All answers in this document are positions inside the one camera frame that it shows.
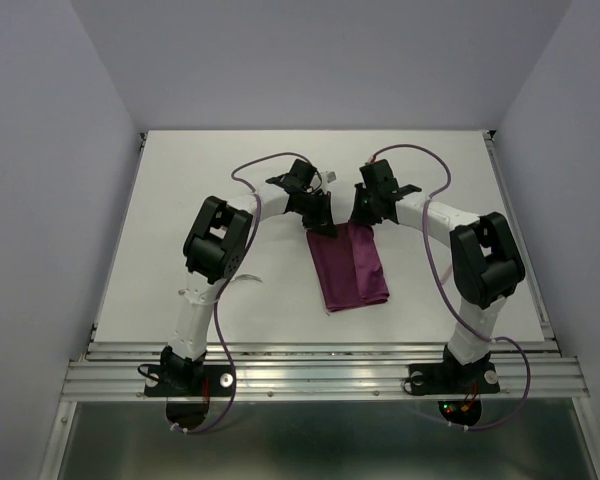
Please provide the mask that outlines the pink handled knife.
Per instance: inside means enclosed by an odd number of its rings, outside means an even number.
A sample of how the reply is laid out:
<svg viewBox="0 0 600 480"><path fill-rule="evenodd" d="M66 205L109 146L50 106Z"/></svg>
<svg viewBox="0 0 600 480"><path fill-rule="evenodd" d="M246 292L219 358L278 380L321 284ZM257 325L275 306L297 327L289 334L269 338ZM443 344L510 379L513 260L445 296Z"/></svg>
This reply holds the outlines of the pink handled knife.
<svg viewBox="0 0 600 480"><path fill-rule="evenodd" d="M442 276L440 277L440 282L442 285L445 285L451 278L453 277L453 266L449 265Z"/></svg>

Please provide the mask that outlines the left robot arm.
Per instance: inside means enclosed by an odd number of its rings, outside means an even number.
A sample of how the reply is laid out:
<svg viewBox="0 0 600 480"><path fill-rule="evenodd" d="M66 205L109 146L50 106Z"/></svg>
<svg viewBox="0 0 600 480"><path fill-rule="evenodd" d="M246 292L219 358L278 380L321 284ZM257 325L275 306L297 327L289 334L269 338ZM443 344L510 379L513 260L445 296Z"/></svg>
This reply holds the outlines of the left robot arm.
<svg viewBox="0 0 600 480"><path fill-rule="evenodd" d="M207 335L219 296L233 279L255 240L260 223L294 213L306 231L334 237L329 186L333 171L320 172L303 156L286 173L255 187L238 176L231 178L247 186L245 195L224 200L207 197L184 241L186 285L174 333L160 354L157 378L179 393L190 394L200 386L207 352Z"/></svg>

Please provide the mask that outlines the purple cloth napkin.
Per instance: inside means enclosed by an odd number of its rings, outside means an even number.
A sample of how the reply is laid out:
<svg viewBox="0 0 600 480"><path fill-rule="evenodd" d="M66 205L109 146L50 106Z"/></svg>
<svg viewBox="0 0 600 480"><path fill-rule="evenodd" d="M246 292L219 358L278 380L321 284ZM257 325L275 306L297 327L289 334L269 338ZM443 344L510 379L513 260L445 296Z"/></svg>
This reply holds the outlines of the purple cloth napkin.
<svg viewBox="0 0 600 480"><path fill-rule="evenodd" d="M329 313L386 303L390 293L370 226L343 223L336 237L306 234Z"/></svg>

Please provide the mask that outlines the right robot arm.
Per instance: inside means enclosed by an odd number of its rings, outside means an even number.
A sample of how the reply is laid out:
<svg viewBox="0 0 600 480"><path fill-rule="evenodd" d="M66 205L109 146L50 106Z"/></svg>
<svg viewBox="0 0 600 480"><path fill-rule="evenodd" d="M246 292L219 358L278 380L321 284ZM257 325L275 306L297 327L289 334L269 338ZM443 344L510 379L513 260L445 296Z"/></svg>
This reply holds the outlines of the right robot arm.
<svg viewBox="0 0 600 480"><path fill-rule="evenodd" d="M439 363L411 364L405 382L414 396L500 390L490 361L496 320L526 275L506 217L465 212L433 200L420 188L399 185L385 160L361 167L355 186L353 222L373 226L385 220L419 230L424 241L448 247L451 273L460 295L452 309L454 333Z"/></svg>

